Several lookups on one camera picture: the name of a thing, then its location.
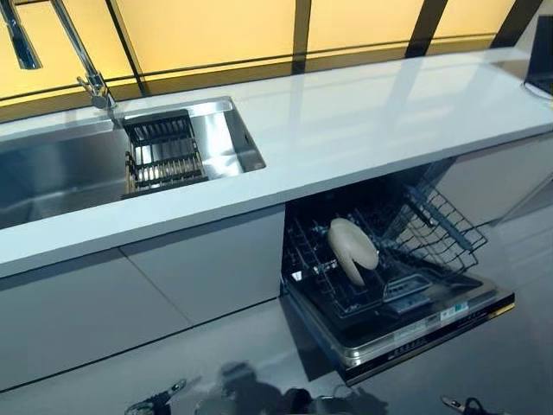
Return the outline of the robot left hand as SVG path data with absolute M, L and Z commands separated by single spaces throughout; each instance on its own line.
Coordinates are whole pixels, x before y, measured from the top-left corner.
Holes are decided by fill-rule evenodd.
M 165 391 L 129 406 L 124 413 L 130 415 L 170 414 L 170 400 L 177 393 L 180 393 L 186 387 L 187 383 L 188 381 L 186 379 L 179 380 Z

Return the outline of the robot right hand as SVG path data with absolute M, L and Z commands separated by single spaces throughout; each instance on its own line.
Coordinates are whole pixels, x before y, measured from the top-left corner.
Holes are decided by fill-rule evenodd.
M 441 402 L 450 410 L 463 415 L 486 415 L 488 411 L 474 397 L 467 398 L 464 402 L 442 395 Z

